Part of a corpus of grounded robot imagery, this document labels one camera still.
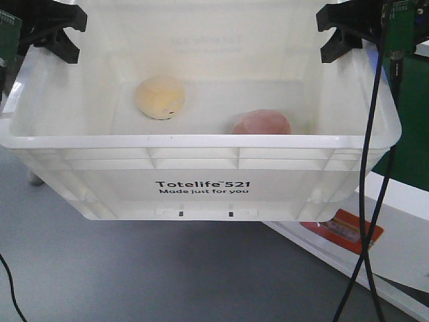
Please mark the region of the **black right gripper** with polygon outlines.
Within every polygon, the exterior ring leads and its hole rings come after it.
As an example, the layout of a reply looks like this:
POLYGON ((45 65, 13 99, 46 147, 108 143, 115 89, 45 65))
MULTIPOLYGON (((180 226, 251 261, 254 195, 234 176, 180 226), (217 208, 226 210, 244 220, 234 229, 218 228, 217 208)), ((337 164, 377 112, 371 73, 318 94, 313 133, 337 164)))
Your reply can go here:
MULTIPOLYGON (((319 32, 334 28, 334 34, 320 49, 321 61, 332 63, 352 49, 361 49, 363 40, 380 47, 383 35, 382 11, 387 1, 344 1, 326 4, 316 14, 319 32)), ((414 43, 428 41, 428 2, 415 4, 414 43)))

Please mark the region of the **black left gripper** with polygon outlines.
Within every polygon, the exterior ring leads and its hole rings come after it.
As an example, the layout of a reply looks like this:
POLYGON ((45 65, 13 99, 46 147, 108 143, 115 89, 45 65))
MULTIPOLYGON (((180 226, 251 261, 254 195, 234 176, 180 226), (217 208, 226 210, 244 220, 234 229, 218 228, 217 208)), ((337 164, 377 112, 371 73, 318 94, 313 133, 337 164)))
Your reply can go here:
POLYGON ((68 64, 76 64, 80 50, 66 35, 66 28, 86 31, 88 16, 76 4, 58 1, 2 1, 4 10, 22 21, 17 55, 30 46, 45 48, 68 64))

